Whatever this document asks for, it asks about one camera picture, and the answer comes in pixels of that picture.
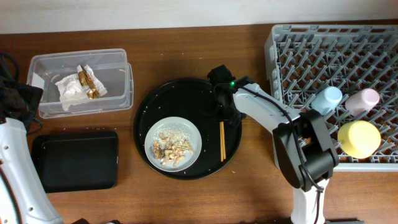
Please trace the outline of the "peanut shells and rice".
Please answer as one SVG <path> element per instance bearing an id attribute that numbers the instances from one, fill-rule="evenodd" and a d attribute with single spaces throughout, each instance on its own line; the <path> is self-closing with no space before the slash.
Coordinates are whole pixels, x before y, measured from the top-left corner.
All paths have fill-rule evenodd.
<path id="1" fill-rule="evenodd" d="M 189 141 L 189 133 L 182 128 L 161 128 L 152 143 L 154 158 L 161 165 L 177 167 L 189 155 L 194 155 L 195 150 Z"/>

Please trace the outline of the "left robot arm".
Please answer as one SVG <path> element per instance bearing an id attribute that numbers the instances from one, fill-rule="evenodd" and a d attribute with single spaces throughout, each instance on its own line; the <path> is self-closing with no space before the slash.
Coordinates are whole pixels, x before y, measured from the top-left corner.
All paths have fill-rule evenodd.
<path id="1" fill-rule="evenodd" d="M 43 89 L 19 82 L 19 66 L 1 53 L 1 223 L 63 223 L 30 157 L 27 135 Z"/>

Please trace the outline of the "grey plate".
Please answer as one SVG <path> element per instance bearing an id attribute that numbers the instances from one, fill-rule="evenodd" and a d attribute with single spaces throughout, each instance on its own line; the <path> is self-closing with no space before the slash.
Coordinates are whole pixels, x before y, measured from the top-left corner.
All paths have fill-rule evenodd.
<path id="1" fill-rule="evenodd" d="M 161 128 L 166 128 L 166 127 L 182 128 L 186 130 L 186 132 L 189 133 L 190 144 L 192 148 L 195 150 L 194 155 L 187 156 L 187 158 L 184 159 L 177 167 L 173 167 L 173 165 L 167 165 L 167 166 L 161 165 L 160 162 L 154 158 L 154 154 L 152 152 L 152 143 L 157 137 L 158 131 Z M 199 155 L 201 153 L 201 148 L 202 148 L 201 134 L 197 129 L 197 127 L 189 120 L 176 116 L 161 119 L 160 121 L 153 124 L 149 128 L 144 141 L 144 151 L 146 157 L 149 160 L 149 164 L 153 165 L 155 168 L 161 171 L 168 173 L 180 172 L 191 167 L 199 158 Z"/>

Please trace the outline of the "gold foil wrapper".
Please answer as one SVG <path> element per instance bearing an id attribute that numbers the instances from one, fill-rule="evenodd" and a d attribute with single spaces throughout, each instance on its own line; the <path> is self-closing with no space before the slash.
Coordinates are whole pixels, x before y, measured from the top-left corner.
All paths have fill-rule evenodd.
<path id="1" fill-rule="evenodd" d="M 83 88 L 87 88 L 85 91 L 89 99 L 95 99 L 100 97 L 100 93 L 96 88 L 96 85 L 93 79 L 90 77 L 89 73 L 85 70 L 85 68 L 81 65 L 78 66 L 78 78 L 80 84 Z"/>

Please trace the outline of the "pink cup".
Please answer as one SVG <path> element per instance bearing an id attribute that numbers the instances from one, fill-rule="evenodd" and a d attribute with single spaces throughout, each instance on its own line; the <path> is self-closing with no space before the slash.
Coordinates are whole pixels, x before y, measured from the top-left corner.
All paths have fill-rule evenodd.
<path id="1" fill-rule="evenodd" d="M 351 111 L 353 116 L 357 116 L 363 111 L 373 109 L 379 100 L 380 96 L 376 90 L 366 88 L 350 96 L 345 102 L 345 108 Z"/>

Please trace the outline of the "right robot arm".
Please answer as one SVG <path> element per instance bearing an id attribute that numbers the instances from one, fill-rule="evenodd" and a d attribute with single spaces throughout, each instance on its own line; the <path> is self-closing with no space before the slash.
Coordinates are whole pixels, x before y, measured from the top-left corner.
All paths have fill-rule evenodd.
<path id="1" fill-rule="evenodd" d="M 272 134 L 274 160 L 293 188 L 291 223 L 325 223 L 325 189 L 339 164 L 323 116 L 285 106 L 248 77 L 237 79 L 225 65 L 207 75 L 223 120 L 255 119 Z"/>

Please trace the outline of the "wooden chopstick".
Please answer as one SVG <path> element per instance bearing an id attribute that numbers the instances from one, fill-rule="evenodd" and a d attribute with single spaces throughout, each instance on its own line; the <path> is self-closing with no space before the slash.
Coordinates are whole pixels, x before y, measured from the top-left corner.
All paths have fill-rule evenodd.
<path id="1" fill-rule="evenodd" d="M 226 159 L 226 145 L 225 145 L 225 134 L 224 134 L 224 160 L 225 159 Z"/>
<path id="2" fill-rule="evenodd" d="M 219 126 L 220 126 L 220 161 L 223 162 L 224 161 L 224 131 L 223 131 L 223 121 L 219 122 Z"/>

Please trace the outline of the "blue cup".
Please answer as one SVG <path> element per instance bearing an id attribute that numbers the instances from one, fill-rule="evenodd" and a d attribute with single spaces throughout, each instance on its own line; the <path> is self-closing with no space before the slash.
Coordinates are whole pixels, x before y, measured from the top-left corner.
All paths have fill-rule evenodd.
<path id="1" fill-rule="evenodd" d="M 338 106 L 342 97 L 343 94 L 339 88 L 329 86 L 316 95 L 314 100 L 311 102 L 311 106 L 321 115 L 326 115 Z"/>

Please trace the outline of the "yellow bowl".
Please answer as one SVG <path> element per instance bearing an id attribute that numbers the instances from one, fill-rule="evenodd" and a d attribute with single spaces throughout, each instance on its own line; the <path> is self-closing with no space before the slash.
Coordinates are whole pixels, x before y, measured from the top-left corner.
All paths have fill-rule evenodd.
<path id="1" fill-rule="evenodd" d="M 340 148 L 349 156 L 364 159 L 371 156 L 381 144 L 381 134 L 367 121 L 352 121 L 338 130 Z"/>

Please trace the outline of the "white napkin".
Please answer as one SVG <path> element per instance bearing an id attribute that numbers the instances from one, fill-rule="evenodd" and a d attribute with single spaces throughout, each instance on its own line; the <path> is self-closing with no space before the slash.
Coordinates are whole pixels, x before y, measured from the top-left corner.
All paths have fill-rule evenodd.
<path id="1" fill-rule="evenodd" d="M 102 82 L 95 77 L 94 71 L 89 65 L 84 66 L 85 70 L 93 79 L 100 97 L 108 93 Z M 90 100 L 86 94 L 87 88 L 83 88 L 80 84 L 78 74 L 71 74 L 55 84 L 60 93 L 60 102 L 64 111 L 68 111 L 70 106 L 82 104 L 85 100 Z"/>

